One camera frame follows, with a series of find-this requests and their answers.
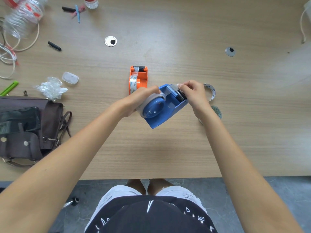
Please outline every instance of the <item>black shirt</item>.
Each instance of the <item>black shirt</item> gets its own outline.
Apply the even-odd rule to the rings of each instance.
[[[171,196],[114,198],[97,213],[86,233],[212,232],[210,217],[190,200]]]

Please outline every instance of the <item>tape dispenser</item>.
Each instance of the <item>tape dispenser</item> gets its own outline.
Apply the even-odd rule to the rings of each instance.
[[[147,87],[148,69],[146,66],[132,66],[129,77],[129,93],[139,87]],[[152,129],[167,121],[188,104],[188,100],[177,85],[165,84],[159,87],[160,94],[150,95],[136,108],[141,117]]]

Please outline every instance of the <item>person's left hand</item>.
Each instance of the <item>person's left hand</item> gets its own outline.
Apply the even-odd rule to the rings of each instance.
[[[158,86],[152,86],[149,88],[140,87],[126,98],[117,101],[116,104],[122,106],[123,116],[128,117],[153,93],[161,93]]]

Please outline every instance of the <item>blue tape dispenser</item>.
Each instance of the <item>blue tape dispenser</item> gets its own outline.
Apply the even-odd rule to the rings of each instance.
[[[177,85],[165,84],[159,89],[160,94],[152,94],[136,109],[152,129],[167,121],[188,104],[185,94]]]

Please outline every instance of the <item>person's right hand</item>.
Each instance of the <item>person's right hand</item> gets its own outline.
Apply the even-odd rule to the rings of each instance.
[[[186,95],[196,117],[201,119],[204,113],[211,108],[205,95],[204,85],[190,80],[183,84],[178,84],[178,88]]]

